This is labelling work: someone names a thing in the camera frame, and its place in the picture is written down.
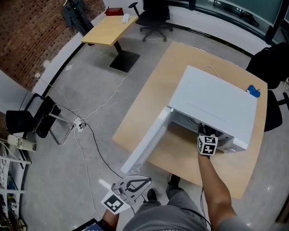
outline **small desk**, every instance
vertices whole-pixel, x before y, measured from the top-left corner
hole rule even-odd
[[[231,196],[241,198],[254,170],[263,139],[267,84],[218,56],[173,42],[124,117],[113,136],[113,141],[131,152],[136,148],[161,110],[168,105],[188,65],[199,69],[210,65],[220,78],[243,90],[249,85],[260,89],[261,96],[257,99],[256,117],[248,149],[232,154],[216,153],[211,158]],[[206,68],[205,71],[215,74],[210,68]],[[195,133],[179,125],[170,124],[148,161],[201,186],[197,154]]]
[[[123,16],[106,16],[81,40],[82,43],[115,45],[118,56],[110,67],[128,72],[139,58],[138,54],[123,51],[118,38],[137,20],[137,16],[130,16],[128,23],[122,23]]]

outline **coat rack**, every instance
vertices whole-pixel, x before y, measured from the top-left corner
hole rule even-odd
[[[86,32],[88,33],[90,31],[90,28],[87,27],[86,23],[84,22],[83,18],[81,17],[80,12],[78,11],[78,9],[76,8],[73,0],[67,0],[69,2],[69,4],[71,5],[71,7],[73,8],[73,10],[75,11],[75,14],[77,16],[77,18],[80,21],[80,24],[83,26],[83,28],[86,30]]]

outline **open cabinet door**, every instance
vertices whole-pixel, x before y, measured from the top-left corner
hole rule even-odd
[[[162,110],[149,131],[145,134],[136,149],[130,155],[129,159],[122,166],[121,171],[123,173],[131,174],[139,171],[141,165],[153,152],[159,140],[166,132],[167,126],[170,123],[170,116],[172,111],[173,109],[169,107],[165,107]]]

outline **person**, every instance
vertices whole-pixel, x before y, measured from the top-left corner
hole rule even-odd
[[[210,158],[198,154],[198,162],[211,228],[215,231],[250,231],[233,210],[230,192],[216,173]],[[169,199],[167,205],[161,205],[156,192],[150,189],[147,194],[148,201],[140,206],[123,231],[208,230],[196,204],[179,187],[179,181],[178,176],[172,175],[166,190]],[[119,215],[113,215],[107,210],[102,223],[108,230],[115,230],[118,218]]]

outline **person's arm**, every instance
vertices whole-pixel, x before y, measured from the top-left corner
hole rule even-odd
[[[109,210],[106,210],[103,214],[102,220],[105,221],[112,230],[116,230],[119,214],[114,215]]]
[[[198,154],[198,162],[210,222],[212,228],[217,230],[219,224],[236,216],[236,213],[231,205],[230,192],[217,175],[211,161],[206,156]]]

